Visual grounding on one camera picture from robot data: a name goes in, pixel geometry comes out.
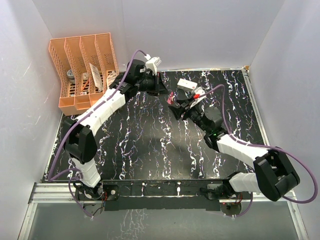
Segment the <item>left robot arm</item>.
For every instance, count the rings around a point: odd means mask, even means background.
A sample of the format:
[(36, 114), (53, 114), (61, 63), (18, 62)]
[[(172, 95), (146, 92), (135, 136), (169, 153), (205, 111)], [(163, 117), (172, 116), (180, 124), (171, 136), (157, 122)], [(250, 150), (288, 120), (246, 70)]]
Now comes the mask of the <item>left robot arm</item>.
[(104, 189), (94, 159), (98, 151), (95, 139), (97, 131), (138, 92), (155, 97), (169, 93), (157, 72), (161, 62), (160, 57), (152, 57), (147, 62), (134, 59), (127, 65), (126, 72), (115, 78), (92, 107), (76, 119), (63, 123), (67, 128), (63, 148), (81, 174), (81, 179), (74, 183), (74, 187), (87, 198), (100, 199)]

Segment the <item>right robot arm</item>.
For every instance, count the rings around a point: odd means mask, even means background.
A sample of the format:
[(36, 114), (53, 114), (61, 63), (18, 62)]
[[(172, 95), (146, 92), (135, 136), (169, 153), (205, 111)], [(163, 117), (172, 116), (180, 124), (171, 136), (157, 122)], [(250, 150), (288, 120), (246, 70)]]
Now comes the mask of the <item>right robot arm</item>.
[(192, 98), (179, 100), (168, 108), (176, 120), (190, 119), (202, 131), (207, 146), (229, 155), (253, 168), (253, 173), (235, 172), (224, 181), (223, 194), (233, 199), (240, 192), (262, 193), (276, 202), (300, 183), (300, 177), (285, 153), (250, 146), (234, 140), (223, 127), (223, 117), (216, 107), (201, 110)]

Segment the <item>pink strap keychain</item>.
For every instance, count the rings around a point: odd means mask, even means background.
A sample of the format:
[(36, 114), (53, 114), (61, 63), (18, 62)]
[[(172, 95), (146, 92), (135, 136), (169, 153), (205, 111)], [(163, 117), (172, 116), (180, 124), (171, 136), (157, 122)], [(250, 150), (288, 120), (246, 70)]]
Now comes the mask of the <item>pink strap keychain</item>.
[(172, 105), (172, 104), (174, 103), (174, 98), (175, 98), (175, 94), (174, 94), (174, 92), (171, 92), (171, 93), (169, 94), (169, 96), (168, 96), (167, 103), (168, 103), (169, 105)]

